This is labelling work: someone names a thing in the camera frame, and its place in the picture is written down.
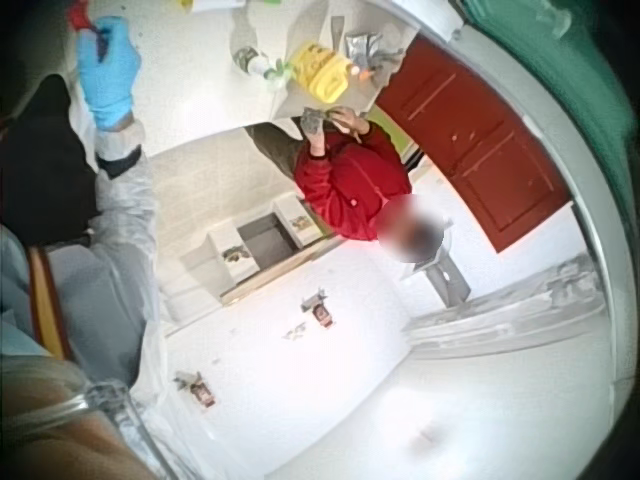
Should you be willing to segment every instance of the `yellow bottle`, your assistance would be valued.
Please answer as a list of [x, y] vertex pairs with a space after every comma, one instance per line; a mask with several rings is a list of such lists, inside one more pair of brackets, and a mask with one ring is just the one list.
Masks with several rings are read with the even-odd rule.
[[345, 56], [314, 42], [304, 44], [290, 60], [293, 77], [323, 103], [334, 103], [349, 87], [357, 69]]

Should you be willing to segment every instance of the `orange strap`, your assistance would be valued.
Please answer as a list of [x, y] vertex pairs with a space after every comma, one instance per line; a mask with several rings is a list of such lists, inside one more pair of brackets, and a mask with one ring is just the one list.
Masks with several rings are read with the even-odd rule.
[[53, 283], [46, 252], [28, 249], [30, 271], [31, 321], [36, 341], [58, 360], [72, 360], [71, 346], [62, 318], [58, 292]]

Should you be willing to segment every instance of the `person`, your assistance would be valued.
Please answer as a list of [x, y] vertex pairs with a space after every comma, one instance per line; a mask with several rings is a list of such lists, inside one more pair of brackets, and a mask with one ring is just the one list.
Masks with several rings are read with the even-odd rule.
[[291, 138], [271, 123], [245, 130], [338, 234], [362, 241], [386, 236], [406, 261], [433, 257], [442, 241], [437, 226], [410, 208], [393, 208], [392, 216], [379, 221], [391, 200], [396, 207], [407, 206], [412, 190], [389, 135], [349, 107], [334, 108], [328, 116], [332, 123], [318, 120], [313, 111], [294, 119], [305, 140]]
[[[89, 408], [89, 400], [74, 403], [69, 393], [75, 383], [85, 396], [115, 392], [122, 397], [121, 410], [130, 412], [134, 401], [142, 408], [157, 402], [166, 377], [153, 271], [156, 205], [141, 146], [144, 129], [132, 110], [131, 89], [141, 60], [124, 19], [105, 17], [95, 24], [107, 51], [99, 58], [96, 34], [78, 34], [84, 101], [74, 83], [72, 96], [78, 101], [68, 111], [87, 156], [95, 151], [99, 168], [97, 212], [92, 213], [92, 205], [88, 209], [90, 242], [25, 248], [7, 226], [0, 226], [2, 470], [8, 478], [151, 479], [158, 475], [150, 467], [154, 462], [160, 464], [163, 478], [177, 478], [167, 473], [171, 468], [165, 468], [162, 455], [141, 461], [145, 450], [157, 454], [153, 442], [139, 442], [146, 447], [136, 450], [136, 456], [112, 427], [96, 418], [104, 402], [96, 400], [95, 408]], [[34, 97], [38, 105], [59, 103], [59, 87], [59, 77], [46, 79]], [[38, 138], [25, 138], [15, 129], [23, 120], [56, 117], [58, 122], [58, 114], [50, 113], [36, 108], [33, 115], [19, 118], [8, 126], [2, 142], [12, 143], [12, 148], [20, 142], [37, 143]], [[40, 198], [46, 201], [46, 195]], [[129, 418], [137, 418], [137, 413]], [[148, 432], [140, 431], [134, 437], [148, 440]]]

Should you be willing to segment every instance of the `gloved hand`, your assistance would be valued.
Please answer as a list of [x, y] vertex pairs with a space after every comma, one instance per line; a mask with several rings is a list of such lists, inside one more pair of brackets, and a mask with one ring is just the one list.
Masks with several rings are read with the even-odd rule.
[[140, 69], [140, 55], [129, 40], [124, 18], [102, 17], [95, 26], [106, 41], [106, 53], [100, 59], [97, 35], [81, 30], [76, 42], [78, 74], [96, 126], [108, 130], [131, 112], [131, 88]]

